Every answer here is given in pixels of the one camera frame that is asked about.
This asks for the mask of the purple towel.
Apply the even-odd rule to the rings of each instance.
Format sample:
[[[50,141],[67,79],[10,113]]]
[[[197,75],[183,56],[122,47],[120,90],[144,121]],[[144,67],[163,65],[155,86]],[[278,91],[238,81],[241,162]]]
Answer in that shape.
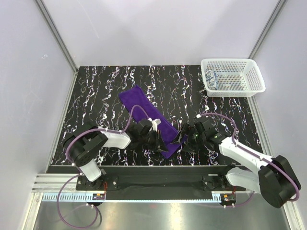
[[[125,108],[132,115],[136,122],[143,119],[149,119],[154,121],[156,119],[160,120],[157,126],[158,130],[161,132],[162,140],[164,141],[168,151],[162,152],[162,156],[169,159],[183,144],[171,142],[175,139],[179,131],[174,128],[170,122],[154,107],[154,105],[147,99],[143,90],[139,86],[119,93],[119,99]]]

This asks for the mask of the blue white patterned towel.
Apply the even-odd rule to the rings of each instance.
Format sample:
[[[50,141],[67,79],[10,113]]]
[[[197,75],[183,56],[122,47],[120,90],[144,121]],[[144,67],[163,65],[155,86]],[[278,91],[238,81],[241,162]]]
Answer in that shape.
[[[207,86],[210,90],[217,90],[218,89],[218,80],[217,75],[214,71],[208,70],[205,72],[205,78]]]

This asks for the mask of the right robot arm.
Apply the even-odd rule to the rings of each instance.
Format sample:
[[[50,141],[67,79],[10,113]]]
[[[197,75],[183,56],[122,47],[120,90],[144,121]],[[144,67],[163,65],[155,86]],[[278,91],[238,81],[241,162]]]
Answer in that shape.
[[[209,120],[192,126],[185,123],[172,142],[185,143],[183,150],[191,153],[207,147],[245,167],[227,165],[212,177],[210,190],[242,187],[261,194],[275,208],[299,198],[300,182],[285,157],[274,158],[236,142],[229,134],[218,132]]]

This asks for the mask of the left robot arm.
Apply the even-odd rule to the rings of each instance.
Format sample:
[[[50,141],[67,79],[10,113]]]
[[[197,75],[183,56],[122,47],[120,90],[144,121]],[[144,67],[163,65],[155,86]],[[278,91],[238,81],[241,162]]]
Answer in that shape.
[[[87,178],[94,190],[103,186],[102,172],[94,158],[101,148],[133,150],[142,147],[155,152],[168,152],[161,131],[160,119],[143,119],[127,126],[124,131],[108,130],[88,123],[68,136],[63,144],[66,159]]]

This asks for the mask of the black marble pattern mat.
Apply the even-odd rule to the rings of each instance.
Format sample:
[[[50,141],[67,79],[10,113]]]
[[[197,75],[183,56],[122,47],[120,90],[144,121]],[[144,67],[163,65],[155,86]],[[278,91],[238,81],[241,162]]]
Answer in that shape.
[[[235,132],[242,144],[263,152],[248,99],[208,97],[200,66],[81,66],[51,164],[69,165],[63,141],[87,122],[123,130],[129,113],[118,95],[134,86],[176,129],[192,123],[197,114],[210,112],[218,130]]]

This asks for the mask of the white plastic basket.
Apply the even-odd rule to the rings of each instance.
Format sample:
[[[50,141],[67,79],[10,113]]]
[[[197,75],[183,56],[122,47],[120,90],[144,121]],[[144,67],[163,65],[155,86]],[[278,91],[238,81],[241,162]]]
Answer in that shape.
[[[208,70],[217,75],[217,90],[207,86],[205,72]],[[201,61],[201,74],[209,97],[251,97],[266,90],[261,71],[252,59],[206,58]]]

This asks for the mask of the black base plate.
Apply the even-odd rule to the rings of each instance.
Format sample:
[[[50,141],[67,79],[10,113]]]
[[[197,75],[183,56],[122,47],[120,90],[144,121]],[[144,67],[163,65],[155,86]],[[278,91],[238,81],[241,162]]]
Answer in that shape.
[[[233,191],[226,181],[228,166],[105,166],[102,175],[90,182],[85,175],[79,176],[76,189],[108,191],[126,188],[193,188],[203,191]]]

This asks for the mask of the aluminium frame rail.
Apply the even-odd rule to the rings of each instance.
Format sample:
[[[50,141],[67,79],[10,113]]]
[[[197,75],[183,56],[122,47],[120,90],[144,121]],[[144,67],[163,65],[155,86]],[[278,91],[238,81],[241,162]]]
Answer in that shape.
[[[40,174],[36,177],[35,183],[33,185],[34,190],[46,190],[46,189],[60,189],[65,182],[68,182],[70,189],[76,191],[101,191],[104,188],[110,191],[123,190],[125,188],[132,187],[144,187],[144,188],[194,188],[203,191],[232,191],[234,187],[237,191],[250,190],[255,193],[260,193],[259,181],[255,178],[248,180],[247,177],[244,178],[245,181],[249,182],[248,187],[242,187],[239,185],[231,185],[224,177],[220,177],[217,174],[209,175],[207,177],[197,177],[192,179],[192,177],[184,178],[182,176],[170,179],[165,178],[162,180],[158,175],[151,178],[137,178],[133,181],[134,177],[124,178],[119,177],[117,174],[106,174],[101,175],[97,180],[91,182],[84,175],[77,175],[73,178],[72,175],[68,174]]]

